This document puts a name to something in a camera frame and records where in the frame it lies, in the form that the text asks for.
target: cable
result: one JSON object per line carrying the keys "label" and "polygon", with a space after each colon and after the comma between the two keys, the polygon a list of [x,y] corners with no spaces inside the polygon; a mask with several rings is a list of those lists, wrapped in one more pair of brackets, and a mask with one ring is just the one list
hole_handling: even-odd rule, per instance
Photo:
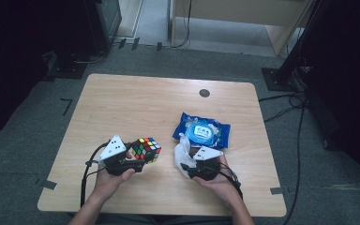
{"label": "cable", "polygon": [[172,46],[172,48],[181,48],[183,47],[188,41],[189,41],[189,18],[191,16],[191,5],[192,5],[192,0],[189,0],[189,8],[188,8],[188,18],[187,18],[187,35],[186,38],[183,40],[183,42],[180,45],[177,46]]}
{"label": "cable", "polygon": [[204,168],[204,169],[207,169],[207,170],[211,170],[213,172],[216,172],[216,173],[219,173],[221,174],[222,176],[224,176],[228,181],[230,181],[230,183],[232,183],[233,187],[236,189],[236,191],[238,191],[238,194],[239,196],[241,196],[241,199],[244,199],[244,193],[242,193],[242,190],[241,190],[241,183],[239,183],[238,179],[235,177],[230,177],[229,175],[227,175],[226,173],[222,172],[222,171],[218,171],[214,168],[211,168],[211,167],[206,167],[206,166],[200,166],[199,168]]}
{"label": "cable", "polygon": [[306,85],[305,82],[303,82],[303,78],[300,76],[300,70],[302,70],[302,73],[307,74],[307,72],[305,71],[305,69],[303,67],[296,67],[293,71],[292,71],[292,75],[294,76],[294,78],[296,79],[296,81],[302,85],[304,88],[307,88],[308,86]]}
{"label": "cable", "polygon": [[[261,98],[259,99],[259,102],[262,102],[262,101],[265,101],[265,100],[271,100],[271,99],[277,99],[277,98],[284,98],[284,97],[289,97],[288,98],[288,101],[289,101],[289,104],[291,105],[290,108],[288,109],[285,109],[283,111],[280,111],[278,112],[276,115],[268,118],[268,119],[265,119],[264,120],[264,123],[267,123],[267,122],[270,122],[272,120],[275,120],[277,118],[279,118],[280,116],[282,116],[283,114],[287,113],[287,112],[290,112],[291,110],[294,110],[294,109],[302,109],[304,108],[304,104],[305,104],[305,101],[303,99],[301,99],[300,97],[297,96],[297,94],[302,94],[303,92],[295,92],[293,94],[289,94],[289,95],[282,95],[282,96],[273,96],[273,97],[266,97],[266,98]],[[293,104],[292,102],[292,99],[298,99],[301,103],[296,105],[296,104]]]}
{"label": "cable", "polygon": [[220,162],[221,165],[223,165],[225,168],[224,169],[227,169],[229,170],[229,172],[231,173],[232,177],[234,178],[234,180],[236,180],[235,182],[238,182],[238,176],[236,175],[236,173],[230,169],[230,167],[228,167],[226,164],[223,164]]}
{"label": "cable", "polygon": [[86,175],[86,178],[87,178],[89,175],[91,175],[91,174],[98,173],[98,172],[103,171],[103,170],[105,170],[105,169],[107,169],[107,167],[101,168],[100,170],[97,170],[97,171],[94,171],[94,172],[90,172],[89,174]]}
{"label": "cable", "polygon": [[303,117],[304,117],[304,111],[305,111],[305,108],[306,108],[306,103],[307,103],[306,101],[304,101],[304,103],[303,103],[302,113],[301,113],[300,122],[299,122],[299,128],[297,130],[297,178],[296,178],[296,190],[294,191],[294,198],[293,198],[291,209],[289,210],[288,216],[286,216],[286,219],[283,222],[283,225],[286,225],[288,223],[289,219],[292,216],[294,207],[296,206],[297,196],[298,196],[299,188],[300,188],[300,132],[301,132],[301,129],[302,129]]}
{"label": "cable", "polygon": [[90,174],[87,174],[89,172],[89,167],[92,166],[92,163],[94,162],[93,158],[95,158],[95,155],[98,153],[98,151],[107,146],[108,143],[110,141],[107,141],[105,143],[103,143],[101,146],[99,146],[95,152],[92,154],[92,156],[90,157],[89,161],[87,161],[86,164],[86,169],[84,170],[84,174],[83,174],[83,179],[82,179],[82,183],[81,183],[81,207],[84,205],[84,198],[85,198],[85,192],[86,192],[86,180],[87,180],[87,176],[89,176]]}
{"label": "cable", "polygon": [[97,60],[93,60],[93,61],[74,61],[74,63],[79,63],[79,64],[92,64],[92,63],[96,63],[98,61],[100,61],[101,59],[103,59],[106,56],[106,53],[104,53],[101,57],[99,57],[99,59]]}

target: black tape mark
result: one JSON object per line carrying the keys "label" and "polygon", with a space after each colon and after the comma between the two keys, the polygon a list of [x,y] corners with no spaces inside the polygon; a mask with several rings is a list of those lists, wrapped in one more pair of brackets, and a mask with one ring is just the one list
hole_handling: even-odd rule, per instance
{"label": "black tape mark", "polygon": [[271,190],[272,195],[282,194],[283,193],[282,187],[271,187],[270,190]]}
{"label": "black tape mark", "polygon": [[52,182],[52,181],[48,181],[46,179],[38,179],[36,181],[36,185],[40,186],[40,187],[44,187],[44,188],[48,188],[48,189],[55,189],[57,184]]}
{"label": "black tape mark", "polygon": [[139,40],[140,38],[137,37],[136,39],[134,39],[133,45],[131,46],[131,50],[134,51],[137,49],[137,46],[139,45]]}
{"label": "black tape mark", "polygon": [[157,43],[157,52],[162,50],[162,42]]}
{"label": "black tape mark", "polygon": [[118,49],[124,48],[125,43],[127,43],[127,39],[126,39],[126,38],[123,38],[123,39],[121,40],[121,42],[119,42]]}
{"label": "black tape mark", "polygon": [[68,105],[66,107],[66,110],[63,112],[63,116],[65,116],[68,112],[68,109],[69,109],[69,106],[71,106],[71,103],[72,103],[72,99],[65,99],[65,98],[60,98],[60,100],[62,101],[68,101]]}

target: wooden table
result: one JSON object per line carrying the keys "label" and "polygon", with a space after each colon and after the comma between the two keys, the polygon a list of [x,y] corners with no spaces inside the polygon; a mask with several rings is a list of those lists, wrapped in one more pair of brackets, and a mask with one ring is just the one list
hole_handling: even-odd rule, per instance
{"label": "wooden table", "polygon": [[[207,89],[209,97],[201,97]],[[237,173],[245,203],[255,217],[282,217],[282,194],[262,113],[251,83],[92,74],[82,91],[48,180],[37,204],[42,211],[76,212],[87,161],[118,134],[126,142],[153,137],[162,146],[157,162],[146,164],[106,202],[102,212],[160,215],[229,215],[213,192],[187,179],[173,164],[172,138],[181,113],[231,124],[224,150]],[[95,184],[88,178],[86,197]]]}

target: blue package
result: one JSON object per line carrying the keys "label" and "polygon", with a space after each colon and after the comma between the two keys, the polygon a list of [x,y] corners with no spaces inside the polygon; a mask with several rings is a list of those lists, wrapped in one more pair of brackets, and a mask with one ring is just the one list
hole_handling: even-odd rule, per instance
{"label": "blue package", "polygon": [[172,136],[180,139],[180,133],[184,133],[189,138],[191,147],[206,146],[221,149],[229,146],[230,128],[231,125],[221,124],[215,119],[201,118],[183,112],[180,124]]}

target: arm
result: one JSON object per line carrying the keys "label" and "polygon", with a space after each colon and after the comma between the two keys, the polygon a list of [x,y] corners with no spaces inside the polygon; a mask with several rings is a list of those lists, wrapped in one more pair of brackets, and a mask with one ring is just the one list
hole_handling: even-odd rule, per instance
{"label": "arm", "polygon": [[133,169],[125,171],[120,176],[110,175],[106,170],[98,172],[92,194],[90,194],[86,203],[68,225],[95,224],[104,203],[109,200],[119,186],[130,179],[134,173],[135,171]]}
{"label": "arm", "polygon": [[[224,165],[227,165],[227,160],[224,156],[220,156],[219,161]],[[221,169],[221,171],[229,176],[230,173],[227,169]],[[195,180],[202,187],[211,189],[215,192],[219,198],[229,205],[230,210],[232,212],[232,222],[236,225],[253,225],[253,219],[250,216],[250,213],[242,200],[241,196],[239,196],[235,187],[228,181],[224,176],[218,175],[215,179],[211,181],[205,181],[201,179],[201,177],[194,176],[193,180]]]}

